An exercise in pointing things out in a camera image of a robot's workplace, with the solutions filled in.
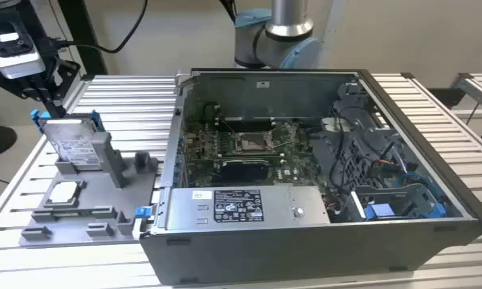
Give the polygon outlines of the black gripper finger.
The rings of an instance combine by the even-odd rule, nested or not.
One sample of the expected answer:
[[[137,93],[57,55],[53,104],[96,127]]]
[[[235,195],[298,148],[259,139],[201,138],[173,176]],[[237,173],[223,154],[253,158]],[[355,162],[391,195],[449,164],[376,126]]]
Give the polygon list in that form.
[[[64,117],[66,111],[62,100],[80,71],[80,64],[74,61],[53,60],[49,63],[42,79],[46,90],[42,104],[52,117]]]
[[[50,99],[50,79],[42,73],[22,76],[16,79],[5,78],[0,73],[0,88],[21,99],[33,100]]]

